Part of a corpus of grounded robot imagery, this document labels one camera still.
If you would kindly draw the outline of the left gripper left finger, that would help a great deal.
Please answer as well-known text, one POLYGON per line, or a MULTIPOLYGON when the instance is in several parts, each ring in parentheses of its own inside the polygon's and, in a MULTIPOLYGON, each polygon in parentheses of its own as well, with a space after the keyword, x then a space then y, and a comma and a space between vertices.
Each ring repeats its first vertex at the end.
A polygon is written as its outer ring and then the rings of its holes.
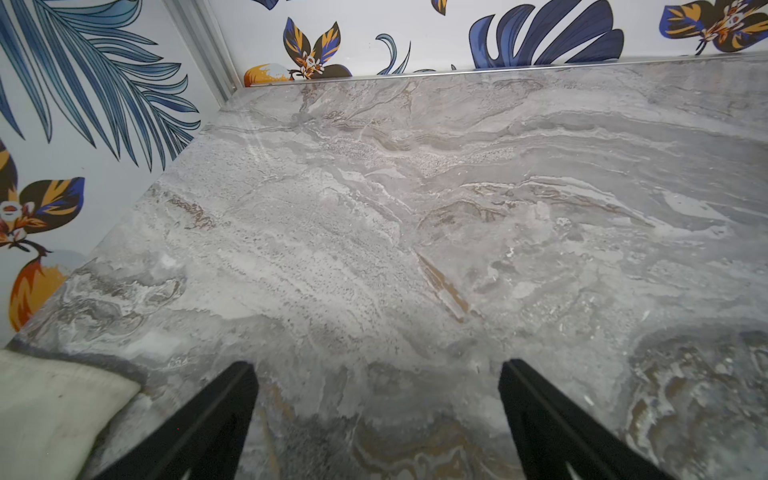
POLYGON ((252 364, 232 363, 99 479, 233 479, 259 383, 252 364))

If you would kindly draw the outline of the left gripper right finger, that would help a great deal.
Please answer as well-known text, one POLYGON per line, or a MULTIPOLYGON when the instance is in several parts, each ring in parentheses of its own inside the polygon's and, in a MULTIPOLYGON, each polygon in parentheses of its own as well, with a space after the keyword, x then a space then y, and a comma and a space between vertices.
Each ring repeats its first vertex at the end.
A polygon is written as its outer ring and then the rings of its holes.
POLYGON ((528 479, 668 479, 520 359, 498 391, 528 479))

